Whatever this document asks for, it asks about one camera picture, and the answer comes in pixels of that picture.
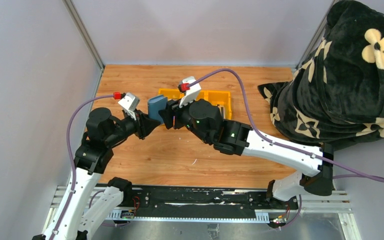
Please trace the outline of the blue leather card holder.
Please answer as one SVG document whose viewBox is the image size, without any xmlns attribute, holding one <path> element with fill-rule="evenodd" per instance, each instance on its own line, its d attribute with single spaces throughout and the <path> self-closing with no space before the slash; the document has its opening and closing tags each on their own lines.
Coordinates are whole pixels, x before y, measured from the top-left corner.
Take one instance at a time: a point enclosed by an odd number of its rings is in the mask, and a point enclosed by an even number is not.
<svg viewBox="0 0 384 240">
<path fill-rule="evenodd" d="M 159 111 L 166 108 L 167 102 L 168 98 L 162 94 L 150 98 L 147 101 L 148 117 L 163 124 L 164 121 L 160 116 Z"/>
</svg>

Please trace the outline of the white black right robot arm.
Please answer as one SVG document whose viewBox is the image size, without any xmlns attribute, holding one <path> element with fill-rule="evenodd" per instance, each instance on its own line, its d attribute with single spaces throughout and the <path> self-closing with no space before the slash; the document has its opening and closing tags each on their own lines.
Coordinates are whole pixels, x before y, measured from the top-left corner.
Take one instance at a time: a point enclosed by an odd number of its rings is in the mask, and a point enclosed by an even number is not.
<svg viewBox="0 0 384 240">
<path fill-rule="evenodd" d="M 269 182 L 265 201 L 272 209 L 297 195 L 330 196 L 333 192 L 333 165 L 321 159 L 326 153 L 320 147 L 289 142 L 225 119 L 217 106 L 204 99 L 186 106 L 170 100 L 158 113 L 167 129 L 186 127 L 222 154 L 267 159 L 295 169 L 293 174 Z"/>
</svg>

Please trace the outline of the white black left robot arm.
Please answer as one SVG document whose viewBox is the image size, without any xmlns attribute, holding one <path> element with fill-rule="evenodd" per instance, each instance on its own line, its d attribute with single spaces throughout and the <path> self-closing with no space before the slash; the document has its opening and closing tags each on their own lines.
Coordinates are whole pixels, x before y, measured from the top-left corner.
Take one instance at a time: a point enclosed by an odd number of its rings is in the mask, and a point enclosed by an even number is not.
<svg viewBox="0 0 384 240">
<path fill-rule="evenodd" d="M 71 187 L 66 189 L 48 228 L 33 239 L 90 240 L 116 206 L 129 206 L 133 201 L 132 183 L 114 177 L 101 197 L 86 208 L 92 191 L 114 156 L 113 148 L 132 135 L 143 140 L 160 124 L 160 121 L 137 109 L 133 111 L 133 116 L 125 113 L 124 119 L 113 116 L 105 107 L 92 110 L 73 159 L 75 169 Z"/>
</svg>

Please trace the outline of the yellow plastic compartment tray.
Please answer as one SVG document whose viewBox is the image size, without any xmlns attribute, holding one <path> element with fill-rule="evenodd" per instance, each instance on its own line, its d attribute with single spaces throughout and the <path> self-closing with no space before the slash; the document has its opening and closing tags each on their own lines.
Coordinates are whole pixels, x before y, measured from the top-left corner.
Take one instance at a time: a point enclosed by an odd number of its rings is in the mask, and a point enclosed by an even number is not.
<svg viewBox="0 0 384 240">
<path fill-rule="evenodd" d="M 184 96 L 183 93 L 174 88 L 160 88 L 158 90 L 158 95 L 163 95 L 169 100 L 179 100 Z M 232 119 L 232 98 L 230 91 L 202 90 L 196 100 L 200 99 L 204 99 L 212 105 L 217 106 L 224 119 Z"/>
</svg>

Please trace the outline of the black floral fleece blanket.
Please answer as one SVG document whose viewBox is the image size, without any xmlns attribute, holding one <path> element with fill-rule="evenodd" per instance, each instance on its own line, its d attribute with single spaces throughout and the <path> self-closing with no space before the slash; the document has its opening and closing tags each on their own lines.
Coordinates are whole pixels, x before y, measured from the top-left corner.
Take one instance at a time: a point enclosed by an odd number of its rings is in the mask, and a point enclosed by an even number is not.
<svg viewBox="0 0 384 240">
<path fill-rule="evenodd" d="M 355 0 L 335 3 L 292 80 L 258 91 L 292 142 L 341 150 L 384 139 L 384 14 Z"/>
</svg>

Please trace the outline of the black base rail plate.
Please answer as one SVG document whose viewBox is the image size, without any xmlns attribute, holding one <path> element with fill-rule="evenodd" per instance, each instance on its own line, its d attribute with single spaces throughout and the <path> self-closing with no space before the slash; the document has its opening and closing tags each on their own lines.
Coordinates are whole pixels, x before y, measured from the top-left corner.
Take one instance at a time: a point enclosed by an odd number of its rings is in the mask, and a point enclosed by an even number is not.
<svg viewBox="0 0 384 240">
<path fill-rule="evenodd" d="M 268 198 L 266 189 L 134 185 L 118 207 L 135 211 L 137 218 L 234 221 L 255 220 L 257 211 L 284 214 L 299 204 L 296 197 Z"/>
</svg>

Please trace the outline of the aluminium frame post left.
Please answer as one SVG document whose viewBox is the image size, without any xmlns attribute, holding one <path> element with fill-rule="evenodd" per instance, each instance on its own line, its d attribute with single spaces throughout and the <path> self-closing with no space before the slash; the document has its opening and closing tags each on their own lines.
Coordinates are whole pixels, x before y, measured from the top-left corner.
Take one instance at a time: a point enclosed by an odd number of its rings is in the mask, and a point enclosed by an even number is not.
<svg viewBox="0 0 384 240">
<path fill-rule="evenodd" d="M 99 67 L 100 71 L 103 72 L 105 69 L 105 64 L 95 46 L 93 43 L 92 38 L 90 37 L 88 30 L 85 26 L 85 24 L 82 21 L 82 18 L 79 14 L 79 12 L 76 9 L 76 6 L 72 0 L 62 0 L 64 3 L 73 23 L 75 24 L 77 30 L 79 31 L 86 47 L 88 48 L 89 52 L 91 53 L 95 63 Z"/>
</svg>

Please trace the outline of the aluminium frame post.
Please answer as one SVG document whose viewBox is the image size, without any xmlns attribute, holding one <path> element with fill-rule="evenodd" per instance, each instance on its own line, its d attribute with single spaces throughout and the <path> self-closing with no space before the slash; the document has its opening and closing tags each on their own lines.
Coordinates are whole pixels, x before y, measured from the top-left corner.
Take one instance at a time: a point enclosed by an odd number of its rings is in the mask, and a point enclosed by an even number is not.
<svg viewBox="0 0 384 240">
<path fill-rule="evenodd" d="M 90 37 L 88 30 L 85 26 L 85 24 L 82 21 L 82 18 L 79 14 L 79 12 L 76 9 L 76 6 L 72 0 L 62 0 L 64 3 L 73 23 L 75 24 L 77 30 L 79 31 L 86 47 L 88 48 L 89 52 L 91 53 L 95 63 L 99 67 L 100 71 L 103 72 L 105 69 L 105 64 L 95 46 L 93 43 L 92 38 Z"/>
<path fill-rule="evenodd" d="M 310 39 L 310 42 L 308 43 L 307 47 L 305 48 L 302 56 L 300 57 L 300 59 L 298 60 L 298 63 L 295 65 L 295 70 L 297 70 L 304 62 L 304 60 L 306 59 L 306 57 L 317 47 L 317 43 L 319 41 L 321 41 L 323 35 L 324 35 L 324 31 L 325 31 L 325 25 L 327 23 L 327 15 L 325 15 L 320 24 L 318 25 L 318 27 L 316 28 L 316 31 L 315 33 L 313 34 L 313 36 L 311 37 Z"/>
</svg>

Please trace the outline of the aluminium frame post right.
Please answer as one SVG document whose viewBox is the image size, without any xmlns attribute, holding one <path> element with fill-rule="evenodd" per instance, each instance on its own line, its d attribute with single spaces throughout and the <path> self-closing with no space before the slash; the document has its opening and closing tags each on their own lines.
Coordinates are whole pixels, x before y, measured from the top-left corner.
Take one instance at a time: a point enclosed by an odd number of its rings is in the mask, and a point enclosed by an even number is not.
<svg viewBox="0 0 384 240">
<path fill-rule="evenodd" d="M 324 35 L 324 31 L 325 31 L 325 25 L 327 23 L 327 15 L 325 15 L 320 24 L 318 25 L 318 27 L 316 28 L 316 31 L 315 33 L 313 34 L 313 36 L 311 37 L 310 39 L 310 42 L 308 43 L 307 47 L 305 48 L 302 56 L 300 57 L 300 59 L 298 60 L 298 63 L 295 65 L 295 70 L 297 70 L 304 62 L 304 60 L 306 59 L 306 57 L 317 47 L 317 43 L 319 41 L 321 41 L 323 35 Z"/>
</svg>

